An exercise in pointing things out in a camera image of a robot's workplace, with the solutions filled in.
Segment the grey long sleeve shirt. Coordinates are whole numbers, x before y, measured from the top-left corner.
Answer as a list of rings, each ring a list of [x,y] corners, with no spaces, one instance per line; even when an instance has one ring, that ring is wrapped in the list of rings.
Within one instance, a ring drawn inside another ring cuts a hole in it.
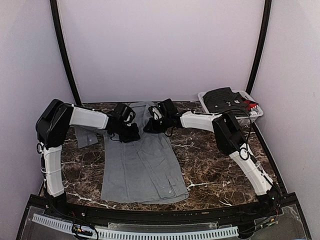
[[[104,174],[100,198],[121,204],[173,204],[189,197],[189,191],[173,151],[170,139],[163,133],[143,131],[151,114],[148,108],[153,102],[135,102],[135,122],[141,137],[138,141],[119,142],[105,130],[75,126],[79,148],[104,139]]]

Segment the light grey plastic basket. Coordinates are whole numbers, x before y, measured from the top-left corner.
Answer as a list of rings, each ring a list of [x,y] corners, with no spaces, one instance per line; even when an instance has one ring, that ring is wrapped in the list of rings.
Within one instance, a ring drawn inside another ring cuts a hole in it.
[[[248,99],[248,100],[251,100],[251,101],[254,101],[256,102],[248,93],[246,93],[245,91],[242,91],[242,90],[232,90],[234,93],[237,93],[239,92],[242,96],[242,98],[245,98],[245,99]],[[197,94],[197,97],[198,97],[198,100],[203,108],[203,110],[206,112],[206,113],[210,113],[204,102],[203,102],[203,96],[204,94],[206,93],[207,91],[203,91],[203,92],[199,92]],[[249,111],[249,113],[246,113],[245,112],[245,116],[241,115],[235,115],[236,116],[236,119],[238,120],[239,124],[240,125],[249,125],[250,122],[254,122],[258,117],[261,117],[264,112],[263,110],[261,109],[261,107],[259,106],[258,104],[258,107],[255,111]]]

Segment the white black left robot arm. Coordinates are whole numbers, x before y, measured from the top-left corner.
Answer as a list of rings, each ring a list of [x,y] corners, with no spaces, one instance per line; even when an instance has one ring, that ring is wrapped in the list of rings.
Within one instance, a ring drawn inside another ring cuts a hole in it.
[[[37,152],[41,155],[41,172],[47,193],[53,198],[65,193],[61,152],[70,126],[103,130],[118,135],[121,143],[130,143],[140,139],[139,128],[133,121],[135,116],[134,110],[123,103],[103,113],[59,99],[52,100],[35,125]]]

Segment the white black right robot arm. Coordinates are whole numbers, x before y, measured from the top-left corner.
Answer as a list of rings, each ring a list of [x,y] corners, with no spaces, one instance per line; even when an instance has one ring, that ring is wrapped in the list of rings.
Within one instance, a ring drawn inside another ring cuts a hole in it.
[[[150,106],[148,110],[151,118],[143,129],[146,133],[165,133],[169,128],[214,133],[217,148],[237,163],[253,186],[257,198],[262,200],[255,205],[255,213],[266,217],[274,210],[274,200],[279,191],[255,158],[249,146],[249,138],[244,135],[232,111],[203,113],[189,110],[180,113],[169,98]]]

